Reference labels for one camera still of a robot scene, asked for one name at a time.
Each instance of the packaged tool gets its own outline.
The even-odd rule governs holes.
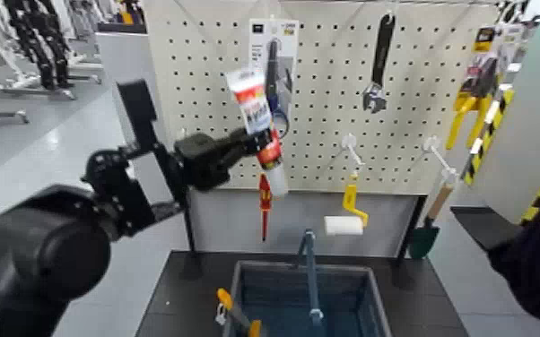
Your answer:
[[[274,122],[289,131],[300,23],[296,20],[249,20],[249,67],[266,74],[266,97]]]
[[[273,140],[257,154],[257,160],[266,173],[272,194],[287,194],[289,188],[284,175],[281,144],[266,99],[264,73],[259,69],[244,68],[227,73],[226,80],[239,103],[247,133],[253,134],[267,128],[272,130]]]
[[[475,138],[482,131],[483,120],[490,108],[492,93],[497,83],[498,56],[492,51],[495,36],[496,29],[494,26],[482,27],[477,32],[474,43],[474,59],[466,69],[463,84],[458,90],[457,99],[454,102],[456,116],[452,122],[450,135],[446,143],[447,150],[454,147],[458,130],[467,112],[478,110],[473,130],[466,139],[466,146],[470,148]]]

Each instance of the hook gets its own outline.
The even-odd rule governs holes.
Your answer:
[[[388,15],[389,15],[388,23],[392,23],[394,21],[394,18],[396,18],[397,7],[400,5],[400,0],[392,1],[392,4],[393,4],[392,8],[388,9]]]

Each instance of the pegboard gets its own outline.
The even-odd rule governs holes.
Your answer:
[[[248,20],[263,1],[147,2],[147,24],[166,128],[171,136],[227,135],[243,126],[224,72],[248,64]],[[280,17],[300,21],[291,131],[283,157],[291,190],[344,190],[355,164],[340,143],[358,139],[361,193],[428,194],[441,170],[423,156],[431,135],[445,139],[476,30],[492,22],[488,4],[401,3],[385,72],[388,109],[361,108],[370,81],[384,2],[281,2]],[[231,170],[225,188],[257,189],[255,158]]]

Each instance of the black table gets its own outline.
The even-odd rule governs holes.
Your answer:
[[[221,336],[215,291],[231,288],[238,260],[290,262],[293,255],[172,252],[137,337]],[[428,260],[318,256],[319,264],[372,268],[393,337],[468,337]]]

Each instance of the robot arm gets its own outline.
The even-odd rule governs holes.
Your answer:
[[[50,186],[0,214],[0,336],[51,336],[69,303],[94,288],[110,260],[110,242],[187,211],[187,190],[210,190],[228,169],[271,142],[269,130],[243,128],[222,139],[192,134],[167,152],[144,81],[119,86],[136,141],[97,151],[83,181],[93,191]],[[130,160],[152,152],[174,196],[150,205],[126,173]]]

